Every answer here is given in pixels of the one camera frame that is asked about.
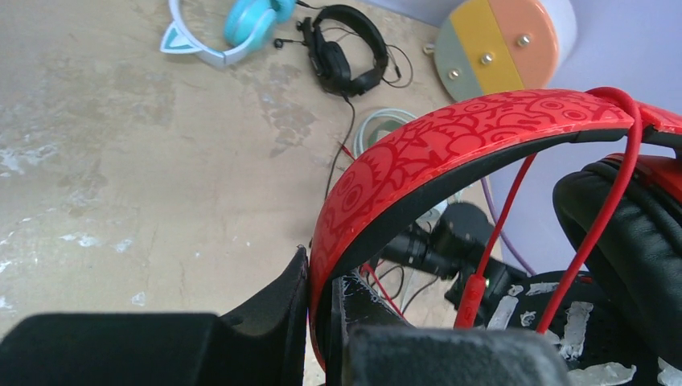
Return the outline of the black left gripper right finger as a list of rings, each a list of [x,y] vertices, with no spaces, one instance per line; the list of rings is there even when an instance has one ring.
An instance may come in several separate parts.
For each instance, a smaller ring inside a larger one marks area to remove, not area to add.
[[[356,274],[328,290],[328,385],[568,385],[549,342],[531,331],[421,329]]]

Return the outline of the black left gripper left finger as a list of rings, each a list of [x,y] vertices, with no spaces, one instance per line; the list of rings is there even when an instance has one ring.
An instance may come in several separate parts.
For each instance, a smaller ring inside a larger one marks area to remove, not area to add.
[[[224,315],[38,314],[1,342],[4,385],[300,385],[308,258]]]

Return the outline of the mint green headphones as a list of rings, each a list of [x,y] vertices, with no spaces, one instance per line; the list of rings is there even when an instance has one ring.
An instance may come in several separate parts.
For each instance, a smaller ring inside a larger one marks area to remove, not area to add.
[[[382,108],[370,113],[356,130],[351,144],[353,157],[357,158],[380,139],[416,118],[415,114],[396,108]]]

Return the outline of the red headphones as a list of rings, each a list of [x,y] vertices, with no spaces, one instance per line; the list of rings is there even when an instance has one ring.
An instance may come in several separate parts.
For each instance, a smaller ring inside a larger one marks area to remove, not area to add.
[[[681,147],[681,117],[616,88],[501,92],[428,113],[358,157],[327,196],[311,256],[310,338],[325,363],[330,283],[362,265],[453,191],[562,143],[616,141]]]

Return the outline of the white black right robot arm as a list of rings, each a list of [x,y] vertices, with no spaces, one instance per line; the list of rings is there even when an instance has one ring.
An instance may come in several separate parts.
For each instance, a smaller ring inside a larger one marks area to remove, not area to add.
[[[466,280],[476,272],[494,225],[469,202],[449,205],[427,231],[414,222],[395,236],[380,257],[454,283],[444,295],[457,309]]]

